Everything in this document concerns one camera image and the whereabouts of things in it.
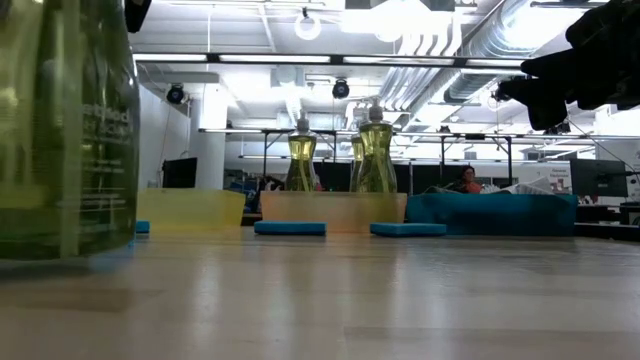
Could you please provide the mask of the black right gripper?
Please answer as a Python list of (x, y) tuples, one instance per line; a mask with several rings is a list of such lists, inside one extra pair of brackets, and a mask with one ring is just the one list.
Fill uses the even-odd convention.
[[(567, 49), (525, 60), (523, 73), (549, 78), (573, 67), (578, 107), (592, 110), (615, 105), (628, 110), (639, 105), (639, 0), (612, 0), (592, 8), (567, 29)], [(533, 130), (555, 127), (567, 117), (564, 94), (540, 79), (503, 81), (498, 92), (527, 108)]]

